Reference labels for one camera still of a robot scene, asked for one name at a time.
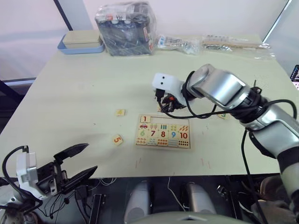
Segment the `beige table surface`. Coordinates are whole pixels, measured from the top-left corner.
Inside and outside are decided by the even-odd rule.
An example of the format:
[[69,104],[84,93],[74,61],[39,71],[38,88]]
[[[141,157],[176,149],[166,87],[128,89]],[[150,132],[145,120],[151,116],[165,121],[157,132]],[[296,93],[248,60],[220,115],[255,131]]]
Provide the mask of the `beige table surface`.
[[[112,57],[108,53],[64,55],[57,52],[30,87],[0,135],[1,155],[20,145],[36,152],[39,167],[53,155],[78,144],[90,144],[62,165],[71,177],[98,165],[93,177],[245,174],[241,155],[244,128],[233,118],[192,119],[192,152],[140,149],[134,146],[139,114],[158,114],[151,82],[156,72],[185,80],[192,70],[210,63],[235,73],[244,82],[263,89],[270,99],[287,98],[299,105],[299,94],[276,60],[257,60],[234,54],[203,52],[189,56],[157,51],[154,56]],[[196,113],[213,104],[197,99]],[[291,113],[289,105],[281,107]],[[126,109],[124,117],[114,115]],[[186,109],[175,112],[188,115]],[[124,142],[115,146],[112,137]],[[252,173],[279,172],[276,160],[265,157],[246,140],[245,152]],[[7,164],[15,176],[15,156]]]

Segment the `wooden puzzle piece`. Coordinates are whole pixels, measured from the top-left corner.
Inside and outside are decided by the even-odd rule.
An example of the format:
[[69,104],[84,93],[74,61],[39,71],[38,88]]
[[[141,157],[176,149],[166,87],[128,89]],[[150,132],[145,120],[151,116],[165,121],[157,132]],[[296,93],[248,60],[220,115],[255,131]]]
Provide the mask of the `wooden puzzle piece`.
[[121,143],[123,143],[123,139],[121,138],[121,136],[119,134],[117,134],[113,137],[113,143],[117,146],[119,146]]
[[178,147],[178,139],[168,139],[168,146]]
[[149,125],[150,124],[148,124],[148,123],[139,123],[138,129],[148,130],[149,129]]
[[177,130],[178,125],[169,125],[169,131],[176,131]]
[[148,124],[149,130],[158,131],[159,130],[159,124],[150,123]]
[[218,117],[222,118],[222,119],[229,119],[229,114],[228,113],[223,113],[223,114],[217,114]]
[[168,146],[168,139],[158,139],[157,145],[158,146]]
[[180,133],[176,131],[169,131],[168,132],[168,139],[179,139]]
[[118,109],[115,112],[116,116],[125,116],[126,110],[125,109]]
[[141,116],[140,122],[142,123],[150,123],[150,116]]
[[159,131],[157,130],[149,130],[149,137],[151,138],[158,138],[159,137]]
[[139,129],[137,133],[137,138],[147,138],[149,135],[149,130]]
[[159,130],[168,131],[168,124],[159,124]]
[[146,138],[137,138],[136,145],[146,145]]
[[156,145],[157,145],[157,142],[158,142],[158,139],[157,139],[157,138],[149,138],[147,144],[148,144],[149,146],[156,146]]
[[189,133],[187,132],[179,132],[178,138],[180,140],[189,140]]
[[168,138],[168,131],[164,131],[164,130],[158,131],[158,138],[167,139]]
[[178,147],[179,148],[189,148],[189,141],[188,140],[178,140]]
[[178,127],[179,132],[189,132],[189,126],[188,125],[180,125]]

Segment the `clear plastic bag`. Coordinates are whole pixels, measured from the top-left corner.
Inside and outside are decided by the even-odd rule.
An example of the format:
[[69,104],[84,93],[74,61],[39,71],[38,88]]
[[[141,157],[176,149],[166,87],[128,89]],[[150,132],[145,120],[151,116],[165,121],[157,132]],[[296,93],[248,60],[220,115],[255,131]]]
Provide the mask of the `clear plastic bag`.
[[186,54],[198,55],[200,53],[200,39],[181,39],[160,35],[157,38],[156,47],[162,50],[178,50]]
[[271,46],[267,43],[252,42],[247,39],[229,36],[207,35],[202,37],[201,46],[205,50],[233,53],[255,59],[275,58]]
[[100,36],[113,56],[151,55],[156,18],[146,1],[105,5],[95,16]]

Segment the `wooden puzzle board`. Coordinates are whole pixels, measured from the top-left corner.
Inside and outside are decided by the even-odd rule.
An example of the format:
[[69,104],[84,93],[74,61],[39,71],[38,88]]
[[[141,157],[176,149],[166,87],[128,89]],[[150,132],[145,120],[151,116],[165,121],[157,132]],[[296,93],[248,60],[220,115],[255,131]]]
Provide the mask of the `wooden puzzle board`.
[[155,149],[190,150],[189,120],[142,114],[138,117],[135,145]]

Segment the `beige box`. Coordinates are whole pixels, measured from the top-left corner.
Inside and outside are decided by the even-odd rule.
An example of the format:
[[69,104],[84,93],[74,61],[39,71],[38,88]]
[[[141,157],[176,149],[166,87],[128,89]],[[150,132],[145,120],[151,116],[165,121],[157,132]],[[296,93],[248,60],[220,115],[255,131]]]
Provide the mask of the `beige box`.
[[69,31],[63,43],[66,48],[97,48],[102,42],[98,30],[74,30]]

